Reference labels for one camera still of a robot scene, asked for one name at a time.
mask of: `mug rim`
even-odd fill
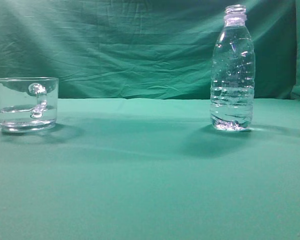
[[[57,77],[46,77],[46,76],[39,76],[39,77],[7,77],[7,78],[0,78],[0,83],[2,82],[19,82],[19,81],[55,81],[55,80],[59,80]]]

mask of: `transparent bottle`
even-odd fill
[[[225,9],[213,51],[210,117],[219,130],[243,131],[252,121],[255,55],[245,10],[243,5]]]

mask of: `glass mug handle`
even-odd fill
[[[37,98],[37,105],[32,108],[31,118],[39,119],[43,116],[43,112],[48,104],[46,89],[39,83],[33,83],[29,85],[29,92],[30,94],[36,95]]]

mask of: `table surface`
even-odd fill
[[[251,131],[208,100],[61,99],[54,129],[0,132],[0,240],[300,240],[300,101]]]

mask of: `glass mug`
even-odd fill
[[[0,124],[8,133],[50,129],[56,124],[59,80],[0,78]]]

